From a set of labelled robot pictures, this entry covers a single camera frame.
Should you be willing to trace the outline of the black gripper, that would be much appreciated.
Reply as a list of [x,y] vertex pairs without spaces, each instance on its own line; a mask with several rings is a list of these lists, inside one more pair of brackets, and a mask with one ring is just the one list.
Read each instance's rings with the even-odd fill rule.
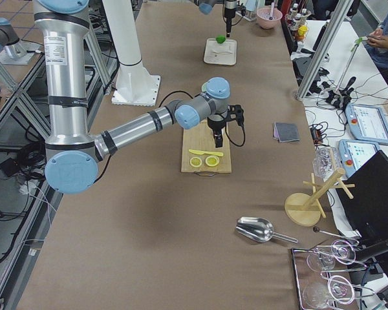
[[229,38],[232,32],[232,19],[235,17],[236,0],[224,0],[223,18],[226,24],[226,37]]
[[213,114],[207,118],[208,127],[213,132],[213,138],[215,142],[215,148],[221,148],[223,146],[222,130],[226,126],[227,115]]

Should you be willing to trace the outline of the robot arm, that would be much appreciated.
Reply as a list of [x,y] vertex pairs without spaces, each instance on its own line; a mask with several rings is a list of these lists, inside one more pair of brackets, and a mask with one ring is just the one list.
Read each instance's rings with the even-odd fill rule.
[[[213,7],[219,2],[216,0],[192,0],[200,12],[204,15],[208,15]],[[222,18],[226,25],[226,37],[230,38],[232,32],[233,19],[236,16],[237,12],[241,13],[241,16],[244,17],[246,12],[246,7],[240,2],[235,0],[221,1],[222,3]]]
[[98,177],[98,163],[118,149],[173,124],[191,129],[202,120],[226,117],[230,85],[211,78],[193,99],[155,107],[160,77],[142,63],[132,6],[104,1],[120,67],[115,103],[148,105],[136,119],[92,135],[88,128],[84,40],[91,30],[88,1],[34,1],[34,21],[43,32],[47,72],[50,136],[45,140],[48,184],[63,194],[87,190]]

